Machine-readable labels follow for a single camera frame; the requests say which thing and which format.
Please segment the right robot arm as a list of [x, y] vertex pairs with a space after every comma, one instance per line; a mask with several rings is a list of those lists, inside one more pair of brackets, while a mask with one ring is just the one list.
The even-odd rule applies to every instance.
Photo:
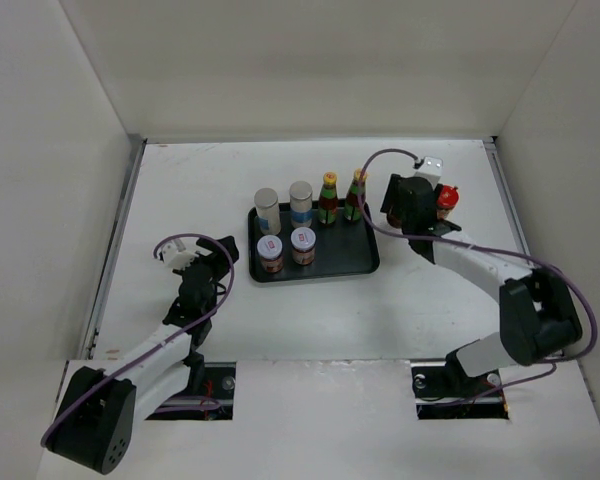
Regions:
[[469, 394], [480, 376], [511, 366], [530, 366], [582, 338], [582, 325], [559, 275], [530, 268], [502, 253], [482, 251], [461, 228], [437, 215], [441, 186], [422, 177], [390, 177], [381, 212], [409, 246], [430, 263], [455, 272], [499, 306], [499, 327], [491, 335], [459, 347], [445, 358], [444, 384], [453, 394]]

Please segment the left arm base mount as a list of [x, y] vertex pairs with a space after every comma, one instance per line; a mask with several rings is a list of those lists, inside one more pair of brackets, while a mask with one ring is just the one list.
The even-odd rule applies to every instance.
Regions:
[[203, 374], [166, 400], [148, 420], [231, 420], [236, 383], [235, 363], [207, 363]]

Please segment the green sauce bottle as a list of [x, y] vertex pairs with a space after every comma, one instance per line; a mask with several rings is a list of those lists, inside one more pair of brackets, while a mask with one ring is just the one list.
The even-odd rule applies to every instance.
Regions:
[[324, 226], [332, 225], [337, 217], [338, 195], [337, 175], [326, 172], [318, 199], [318, 219]]
[[345, 198], [343, 217], [347, 222], [356, 223], [361, 218], [362, 205], [365, 202], [367, 174], [358, 168], [354, 171], [347, 196]]

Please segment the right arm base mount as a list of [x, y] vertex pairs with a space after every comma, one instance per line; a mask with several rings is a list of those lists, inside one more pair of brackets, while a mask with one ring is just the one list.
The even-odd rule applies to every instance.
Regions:
[[443, 362], [415, 362], [411, 377], [419, 420], [509, 419], [498, 370], [456, 381]]

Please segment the silver lid jar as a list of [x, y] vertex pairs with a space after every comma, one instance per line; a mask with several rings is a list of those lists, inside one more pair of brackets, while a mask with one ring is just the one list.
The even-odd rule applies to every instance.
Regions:
[[281, 231], [278, 195], [272, 188], [261, 188], [254, 195], [254, 204], [261, 232], [278, 235]]

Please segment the white lid spice jar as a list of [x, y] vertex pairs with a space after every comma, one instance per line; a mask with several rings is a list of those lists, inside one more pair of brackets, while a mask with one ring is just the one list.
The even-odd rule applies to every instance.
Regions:
[[283, 269], [283, 243], [275, 235], [261, 237], [256, 245], [260, 264], [267, 273], [277, 273]]
[[298, 265], [309, 265], [315, 259], [316, 234], [309, 227], [298, 227], [290, 236], [292, 258]]

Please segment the blue label jar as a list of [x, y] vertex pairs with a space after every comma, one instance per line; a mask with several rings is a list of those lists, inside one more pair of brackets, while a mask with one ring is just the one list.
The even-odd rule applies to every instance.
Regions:
[[313, 189], [306, 181], [296, 181], [289, 188], [291, 224], [294, 228], [310, 227], [313, 219]]

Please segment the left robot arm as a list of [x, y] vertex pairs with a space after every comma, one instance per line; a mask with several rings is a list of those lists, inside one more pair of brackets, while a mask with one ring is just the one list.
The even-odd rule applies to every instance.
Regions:
[[198, 349], [212, 317], [227, 300], [239, 251], [231, 236], [192, 234], [190, 251], [176, 234], [152, 252], [180, 278], [178, 293], [158, 328], [106, 369], [82, 367], [70, 378], [41, 446], [101, 475], [126, 454], [134, 426], [153, 414], [170, 412], [178, 394], [194, 398], [204, 387], [204, 359]]

